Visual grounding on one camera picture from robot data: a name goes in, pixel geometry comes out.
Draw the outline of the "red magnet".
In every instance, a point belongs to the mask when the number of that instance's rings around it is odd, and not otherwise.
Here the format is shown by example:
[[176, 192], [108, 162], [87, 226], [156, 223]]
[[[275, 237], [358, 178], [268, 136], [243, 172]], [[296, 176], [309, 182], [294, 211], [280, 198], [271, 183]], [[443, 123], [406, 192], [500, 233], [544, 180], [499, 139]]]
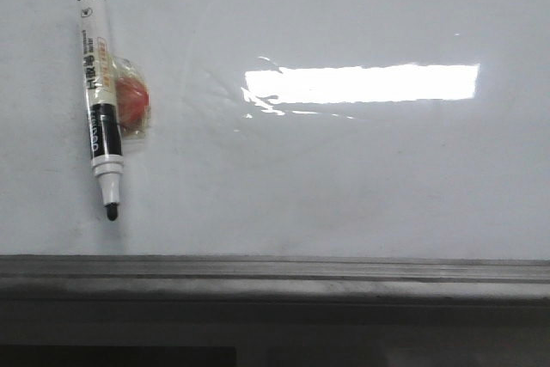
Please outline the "red magnet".
[[129, 59], [114, 56], [112, 69], [121, 136], [143, 140], [150, 128], [150, 90], [143, 72]]

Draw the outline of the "black and white whiteboard marker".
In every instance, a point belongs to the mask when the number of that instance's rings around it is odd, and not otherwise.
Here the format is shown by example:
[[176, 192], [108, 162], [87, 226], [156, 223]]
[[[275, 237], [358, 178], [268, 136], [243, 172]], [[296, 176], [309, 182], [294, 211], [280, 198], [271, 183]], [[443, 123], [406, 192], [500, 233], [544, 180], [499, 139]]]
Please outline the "black and white whiteboard marker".
[[81, 18], [83, 86], [88, 109], [91, 170], [107, 219], [119, 216], [124, 172], [122, 137], [106, 0], [76, 0]]

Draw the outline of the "white whiteboard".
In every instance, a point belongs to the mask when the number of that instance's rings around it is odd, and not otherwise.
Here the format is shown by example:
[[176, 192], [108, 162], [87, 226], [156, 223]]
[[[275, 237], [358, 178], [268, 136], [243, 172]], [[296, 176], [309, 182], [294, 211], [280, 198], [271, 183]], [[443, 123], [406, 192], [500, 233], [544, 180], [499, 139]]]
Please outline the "white whiteboard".
[[545, 260], [549, 0], [107, 0], [150, 90], [119, 218], [76, 0], [1, 0], [3, 254]]

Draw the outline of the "grey aluminium whiteboard tray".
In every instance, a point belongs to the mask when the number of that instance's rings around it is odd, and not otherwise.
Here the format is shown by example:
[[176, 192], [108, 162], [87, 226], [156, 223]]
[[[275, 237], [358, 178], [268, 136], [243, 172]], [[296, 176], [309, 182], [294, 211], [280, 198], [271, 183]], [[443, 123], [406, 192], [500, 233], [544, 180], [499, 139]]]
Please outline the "grey aluminium whiteboard tray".
[[4, 255], [14, 322], [529, 326], [549, 323], [545, 260]]

